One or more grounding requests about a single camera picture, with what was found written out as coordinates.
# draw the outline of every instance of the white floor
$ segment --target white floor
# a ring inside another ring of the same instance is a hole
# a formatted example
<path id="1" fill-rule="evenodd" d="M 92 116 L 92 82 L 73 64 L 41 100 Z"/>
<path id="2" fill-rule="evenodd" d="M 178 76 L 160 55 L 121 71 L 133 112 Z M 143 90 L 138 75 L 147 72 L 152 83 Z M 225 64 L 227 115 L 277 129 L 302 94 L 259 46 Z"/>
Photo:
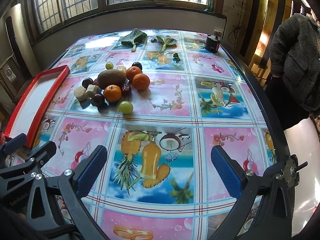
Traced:
<path id="1" fill-rule="evenodd" d="M 294 236 L 303 229 L 320 202 L 320 142 L 311 119 L 302 120 L 284 134 L 290 153 L 297 155 L 299 164 L 308 162 L 308 166 L 300 171 L 300 183 L 295 188 Z"/>

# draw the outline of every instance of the green grape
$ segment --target green grape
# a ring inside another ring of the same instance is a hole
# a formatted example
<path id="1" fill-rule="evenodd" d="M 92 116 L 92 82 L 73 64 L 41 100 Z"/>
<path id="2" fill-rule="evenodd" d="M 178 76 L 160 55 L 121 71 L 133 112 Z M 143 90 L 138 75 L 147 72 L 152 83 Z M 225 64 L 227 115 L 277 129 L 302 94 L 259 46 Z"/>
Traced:
<path id="1" fill-rule="evenodd" d="M 106 64 L 106 69 L 113 69 L 113 63 L 112 62 L 108 62 L 107 64 Z"/>
<path id="2" fill-rule="evenodd" d="M 123 114 L 131 114 L 133 105 L 129 101 L 122 101 L 119 105 L 119 111 Z"/>

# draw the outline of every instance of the red and white tray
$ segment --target red and white tray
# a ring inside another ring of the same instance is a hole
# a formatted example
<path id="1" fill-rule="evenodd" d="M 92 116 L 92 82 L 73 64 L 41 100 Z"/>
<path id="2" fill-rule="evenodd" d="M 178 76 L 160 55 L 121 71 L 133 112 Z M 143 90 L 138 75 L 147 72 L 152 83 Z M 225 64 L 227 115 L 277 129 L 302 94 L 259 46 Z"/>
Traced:
<path id="1" fill-rule="evenodd" d="M 24 133 L 25 146 L 31 148 L 42 117 L 69 72 L 68 65 L 64 65 L 38 74 L 13 111 L 5 135 L 14 138 Z"/>

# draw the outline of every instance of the jacket sleeve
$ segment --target jacket sleeve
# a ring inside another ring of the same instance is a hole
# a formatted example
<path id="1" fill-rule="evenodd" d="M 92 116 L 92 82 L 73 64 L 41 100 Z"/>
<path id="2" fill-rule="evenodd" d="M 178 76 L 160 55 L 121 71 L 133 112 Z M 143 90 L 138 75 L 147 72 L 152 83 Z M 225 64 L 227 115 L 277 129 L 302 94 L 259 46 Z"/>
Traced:
<path id="1" fill-rule="evenodd" d="M 271 71 L 274 73 L 283 73 L 284 62 L 290 48 L 297 42 L 299 35 L 299 17 L 295 14 L 283 22 L 273 36 L 270 46 Z"/>

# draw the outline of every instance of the kiwi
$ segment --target kiwi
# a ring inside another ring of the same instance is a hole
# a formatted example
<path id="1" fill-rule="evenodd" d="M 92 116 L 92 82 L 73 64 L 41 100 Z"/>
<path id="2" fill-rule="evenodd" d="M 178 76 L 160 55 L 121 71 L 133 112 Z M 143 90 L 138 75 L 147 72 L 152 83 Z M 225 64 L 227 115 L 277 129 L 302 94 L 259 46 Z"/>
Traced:
<path id="1" fill-rule="evenodd" d="M 109 69 L 102 71 L 98 76 L 98 86 L 105 89 L 109 85 L 117 85 L 122 87 L 125 83 L 125 72 L 117 69 Z"/>

